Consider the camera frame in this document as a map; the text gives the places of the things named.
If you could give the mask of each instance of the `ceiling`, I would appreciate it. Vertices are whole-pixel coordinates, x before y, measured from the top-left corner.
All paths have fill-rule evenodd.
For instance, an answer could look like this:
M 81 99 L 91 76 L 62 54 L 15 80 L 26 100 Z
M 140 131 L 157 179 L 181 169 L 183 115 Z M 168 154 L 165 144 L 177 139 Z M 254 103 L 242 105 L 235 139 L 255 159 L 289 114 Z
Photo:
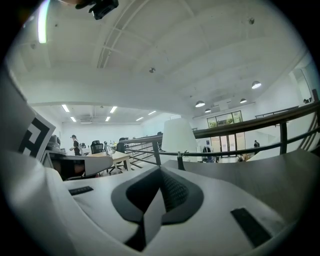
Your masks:
M 68 105 L 70 112 L 66 112 L 61 105 L 34 106 L 33 109 L 40 113 L 53 116 L 61 123 L 73 123 L 70 117 L 74 117 L 77 124 L 82 125 L 117 125 L 117 124 L 134 124 L 139 125 L 143 121 L 159 115 L 152 111 L 135 108 L 117 107 L 113 113 L 110 113 L 112 106 L 95 106 L 95 105 Z
M 99 21 L 87 12 L 51 0 L 47 43 L 38 42 L 37 11 L 21 29 L 7 64 L 31 105 L 119 106 L 137 109 L 134 120 L 141 110 L 201 116 L 254 102 L 306 51 L 262 0 L 119 0 Z M 253 81 L 262 86 L 252 90 Z M 199 100 L 206 106 L 195 108 Z

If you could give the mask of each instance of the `person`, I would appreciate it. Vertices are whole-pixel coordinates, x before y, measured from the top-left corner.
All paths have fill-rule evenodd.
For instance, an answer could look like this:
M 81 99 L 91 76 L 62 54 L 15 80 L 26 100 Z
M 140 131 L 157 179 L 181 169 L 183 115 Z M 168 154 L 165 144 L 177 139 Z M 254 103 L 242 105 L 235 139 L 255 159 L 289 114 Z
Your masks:
M 260 143 L 255 140 L 253 146 L 254 146 L 255 148 L 259 148 L 259 147 L 260 147 Z
M 156 135 L 158 135 L 158 136 L 162 135 L 163 136 L 164 134 L 162 133 L 162 131 L 158 131 L 158 133 Z M 161 149 L 161 146 L 162 146 L 162 142 L 158 142 L 159 151 L 163 152 L 163 150 Z
M 81 156 L 80 149 L 79 149 L 79 141 L 77 140 L 77 136 L 72 135 L 70 138 L 73 140 L 73 147 L 70 148 L 70 151 L 74 150 L 75 156 Z

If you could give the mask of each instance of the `pendant light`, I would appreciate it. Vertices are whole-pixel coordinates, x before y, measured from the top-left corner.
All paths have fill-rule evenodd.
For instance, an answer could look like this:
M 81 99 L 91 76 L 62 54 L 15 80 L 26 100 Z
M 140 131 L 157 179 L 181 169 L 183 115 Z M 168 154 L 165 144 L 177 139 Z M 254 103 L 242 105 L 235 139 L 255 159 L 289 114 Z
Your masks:
M 256 88 L 258 88 L 258 87 L 260 87 L 261 86 L 261 83 L 259 82 L 259 81 L 254 81 L 253 83 L 252 83 L 252 89 L 256 89 Z
M 206 105 L 206 104 L 202 100 L 199 100 L 199 101 L 196 102 L 195 107 L 196 108 L 200 108 L 200 107 L 202 107 L 204 105 Z

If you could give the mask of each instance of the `lamp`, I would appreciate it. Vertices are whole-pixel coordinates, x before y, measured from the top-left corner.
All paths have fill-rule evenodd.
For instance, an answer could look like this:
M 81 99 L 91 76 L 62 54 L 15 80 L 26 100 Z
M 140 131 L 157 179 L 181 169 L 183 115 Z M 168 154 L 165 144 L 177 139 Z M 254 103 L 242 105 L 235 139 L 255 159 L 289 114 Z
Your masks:
M 161 149 L 178 152 L 178 169 L 185 171 L 181 152 L 195 151 L 197 141 L 189 122 L 183 118 L 168 120 L 164 123 Z
M 200 108 L 200 107 L 202 107 L 204 105 L 206 105 L 206 104 L 202 100 L 199 100 L 199 101 L 196 102 L 195 107 L 196 108 Z
M 258 87 L 260 87 L 261 86 L 261 83 L 259 82 L 259 81 L 254 81 L 253 83 L 252 83 L 252 89 L 256 89 L 256 88 L 258 88 Z

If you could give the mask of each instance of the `window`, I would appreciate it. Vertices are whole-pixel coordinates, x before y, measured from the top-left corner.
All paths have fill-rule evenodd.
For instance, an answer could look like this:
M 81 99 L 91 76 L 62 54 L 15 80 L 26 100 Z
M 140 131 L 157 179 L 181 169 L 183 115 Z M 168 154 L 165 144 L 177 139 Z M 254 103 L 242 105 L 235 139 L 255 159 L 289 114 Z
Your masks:
M 217 127 L 217 119 L 216 117 L 207 118 L 209 128 Z
M 236 111 L 228 114 L 217 115 L 207 118 L 209 128 L 217 126 L 226 126 L 243 122 L 241 111 Z

